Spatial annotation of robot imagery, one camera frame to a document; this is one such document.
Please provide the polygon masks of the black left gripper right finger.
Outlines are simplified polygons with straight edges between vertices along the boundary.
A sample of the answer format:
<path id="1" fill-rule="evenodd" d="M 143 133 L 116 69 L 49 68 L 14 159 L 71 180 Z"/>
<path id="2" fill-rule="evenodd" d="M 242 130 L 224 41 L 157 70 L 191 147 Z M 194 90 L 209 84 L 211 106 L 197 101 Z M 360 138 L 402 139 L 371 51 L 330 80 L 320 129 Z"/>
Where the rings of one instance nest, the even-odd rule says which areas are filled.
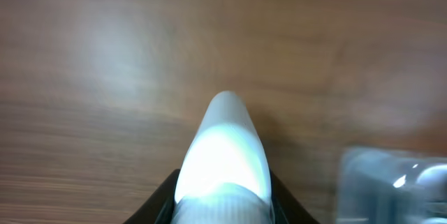
<path id="1" fill-rule="evenodd" d="M 270 178 L 272 182 L 272 222 L 274 224 L 319 224 L 273 171 L 270 171 Z"/>

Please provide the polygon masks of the white dropper bottle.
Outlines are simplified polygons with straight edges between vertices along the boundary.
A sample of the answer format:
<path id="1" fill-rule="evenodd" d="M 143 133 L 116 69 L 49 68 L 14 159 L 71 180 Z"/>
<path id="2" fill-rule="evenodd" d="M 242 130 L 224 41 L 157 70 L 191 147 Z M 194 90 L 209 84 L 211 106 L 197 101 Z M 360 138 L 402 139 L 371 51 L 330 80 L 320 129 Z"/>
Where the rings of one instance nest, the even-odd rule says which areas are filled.
<path id="1" fill-rule="evenodd" d="M 246 105 L 232 91 L 210 102 L 184 157 L 173 223 L 272 223 L 265 150 Z"/>

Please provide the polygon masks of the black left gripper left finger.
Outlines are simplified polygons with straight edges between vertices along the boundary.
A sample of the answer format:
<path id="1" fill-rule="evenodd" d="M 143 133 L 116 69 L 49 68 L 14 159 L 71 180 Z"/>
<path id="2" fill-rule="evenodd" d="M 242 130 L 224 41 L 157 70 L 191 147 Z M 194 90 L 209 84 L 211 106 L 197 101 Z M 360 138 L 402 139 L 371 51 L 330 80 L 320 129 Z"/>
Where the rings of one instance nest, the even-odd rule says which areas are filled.
<path id="1" fill-rule="evenodd" d="M 179 169 L 173 170 L 142 206 L 123 224 L 171 224 Z"/>

